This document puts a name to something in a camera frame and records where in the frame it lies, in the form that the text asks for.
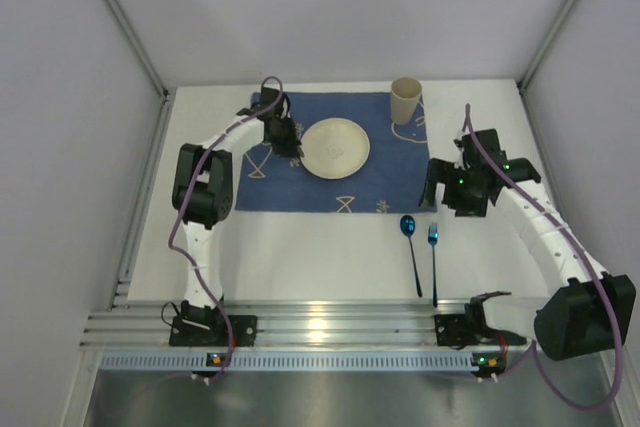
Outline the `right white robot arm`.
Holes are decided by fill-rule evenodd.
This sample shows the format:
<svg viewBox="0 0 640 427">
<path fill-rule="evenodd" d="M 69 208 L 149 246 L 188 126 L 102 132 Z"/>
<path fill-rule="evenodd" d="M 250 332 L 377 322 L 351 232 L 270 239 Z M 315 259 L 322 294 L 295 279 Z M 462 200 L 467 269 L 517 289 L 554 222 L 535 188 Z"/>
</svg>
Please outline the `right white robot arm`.
<svg viewBox="0 0 640 427">
<path fill-rule="evenodd" d="M 429 160 L 421 205 L 442 203 L 458 217 L 481 218 L 494 206 L 512 226 L 541 272 L 548 295 L 478 294 L 465 305 L 473 332 L 506 331 L 537 342 L 561 361 L 614 348 L 626 340 L 636 288 L 610 274 L 576 240 L 551 202 L 530 160 L 508 158 L 494 129 L 458 136 L 456 161 Z"/>
</svg>

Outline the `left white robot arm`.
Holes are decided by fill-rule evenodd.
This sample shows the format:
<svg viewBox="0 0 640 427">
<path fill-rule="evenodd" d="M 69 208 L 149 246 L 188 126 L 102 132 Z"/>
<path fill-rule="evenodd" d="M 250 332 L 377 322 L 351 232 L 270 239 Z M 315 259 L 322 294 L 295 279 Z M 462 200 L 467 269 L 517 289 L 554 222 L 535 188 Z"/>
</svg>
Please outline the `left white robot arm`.
<svg viewBox="0 0 640 427">
<path fill-rule="evenodd" d="M 211 139 L 184 144 L 178 153 L 171 202 L 177 212 L 168 247 L 190 264 L 185 298 L 175 329 L 220 335 L 231 332 L 223 312 L 223 289 L 207 285 L 214 227 L 233 207 L 233 160 L 266 143 L 280 157 L 303 156 L 291 102 L 281 87 L 260 87 L 258 99 L 235 115 L 231 124 Z"/>
</svg>

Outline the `blue metal fork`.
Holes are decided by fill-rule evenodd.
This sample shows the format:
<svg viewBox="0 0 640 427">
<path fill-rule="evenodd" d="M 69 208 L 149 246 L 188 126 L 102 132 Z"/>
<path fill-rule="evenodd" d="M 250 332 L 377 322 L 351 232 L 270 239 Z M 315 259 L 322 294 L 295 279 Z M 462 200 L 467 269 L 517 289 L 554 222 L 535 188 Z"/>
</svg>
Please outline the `blue metal fork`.
<svg viewBox="0 0 640 427">
<path fill-rule="evenodd" d="M 434 308 L 438 307 L 438 290 L 437 290 L 437 264 L 436 264 L 436 246 L 439 240 L 438 226 L 435 221 L 429 223 L 428 243 L 431 247 L 431 259 L 432 259 L 432 305 Z"/>
</svg>

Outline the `cream round plate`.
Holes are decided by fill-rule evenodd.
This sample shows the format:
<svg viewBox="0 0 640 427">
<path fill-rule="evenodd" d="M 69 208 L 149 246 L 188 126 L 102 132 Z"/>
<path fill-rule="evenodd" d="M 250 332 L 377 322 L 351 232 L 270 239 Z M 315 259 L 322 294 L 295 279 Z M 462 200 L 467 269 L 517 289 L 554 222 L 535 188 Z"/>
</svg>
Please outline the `cream round plate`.
<svg viewBox="0 0 640 427">
<path fill-rule="evenodd" d="M 371 143 L 366 131 L 346 118 L 327 118 L 303 134 L 301 163 L 312 175 L 340 180 L 357 173 L 368 161 Z"/>
</svg>

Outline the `beige cup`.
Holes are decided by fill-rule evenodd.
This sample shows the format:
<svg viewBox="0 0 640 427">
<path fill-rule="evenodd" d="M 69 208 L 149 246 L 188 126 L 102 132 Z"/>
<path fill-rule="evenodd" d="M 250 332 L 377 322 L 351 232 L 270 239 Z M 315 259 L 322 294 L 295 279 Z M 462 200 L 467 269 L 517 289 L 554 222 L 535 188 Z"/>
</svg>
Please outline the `beige cup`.
<svg viewBox="0 0 640 427">
<path fill-rule="evenodd" d="M 390 88 L 391 120 L 406 125 L 413 117 L 422 96 L 421 83 L 412 77 L 400 77 L 392 81 Z"/>
</svg>

